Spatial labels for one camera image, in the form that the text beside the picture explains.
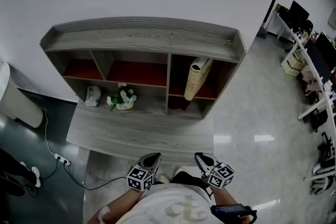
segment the book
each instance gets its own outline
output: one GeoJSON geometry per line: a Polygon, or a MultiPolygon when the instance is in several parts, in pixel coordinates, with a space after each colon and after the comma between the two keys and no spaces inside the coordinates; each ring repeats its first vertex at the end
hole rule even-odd
{"type": "Polygon", "coordinates": [[[204,84],[209,75],[213,59],[197,57],[190,65],[187,85],[185,87],[184,98],[191,101],[204,84]]]}

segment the power strip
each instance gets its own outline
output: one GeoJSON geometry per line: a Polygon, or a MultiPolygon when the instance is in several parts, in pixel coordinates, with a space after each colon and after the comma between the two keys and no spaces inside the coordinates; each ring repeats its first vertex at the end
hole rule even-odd
{"type": "Polygon", "coordinates": [[[55,154],[55,159],[59,159],[59,161],[62,162],[62,163],[64,163],[66,161],[65,165],[70,165],[71,164],[71,162],[69,160],[63,158],[62,156],[60,156],[58,154],[55,154]]]}

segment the white shirt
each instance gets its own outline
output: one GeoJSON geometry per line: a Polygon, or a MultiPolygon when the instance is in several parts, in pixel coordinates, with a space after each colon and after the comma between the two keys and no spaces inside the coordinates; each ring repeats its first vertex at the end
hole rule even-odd
{"type": "Polygon", "coordinates": [[[117,224],[220,223],[212,215],[207,193],[197,186],[154,185],[117,224]]]}

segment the white cable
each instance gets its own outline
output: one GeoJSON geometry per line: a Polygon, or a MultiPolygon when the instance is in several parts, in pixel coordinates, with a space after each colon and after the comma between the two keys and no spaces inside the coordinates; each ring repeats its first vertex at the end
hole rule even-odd
{"type": "Polygon", "coordinates": [[[45,130],[45,133],[44,133],[44,138],[45,138],[45,140],[46,140],[46,142],[47,142],[49,152],[52,153],[53,156],[54,156],[55,154],[51,151],[50,146],[49,146],[49,142],[48,142],[48,140],[47,140],[47,127],[48,127],[47,110],[44,109],[44,108],[42,108],[42,109],[44,110],[44,113],[45,113],[45,116],[46,116],[46,120],[47,120],[47,123],[46,123],[46,130],[45,130]]]}

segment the white plastic bag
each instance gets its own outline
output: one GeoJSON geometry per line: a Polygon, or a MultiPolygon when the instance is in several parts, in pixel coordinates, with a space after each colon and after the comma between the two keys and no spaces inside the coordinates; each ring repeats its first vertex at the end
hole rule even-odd
{"type": "Polygon", "coordinates": [[[86,94],[86,106],[96,106],[100,99],[100,89],[97,86],[89,86],[86,94]]]}

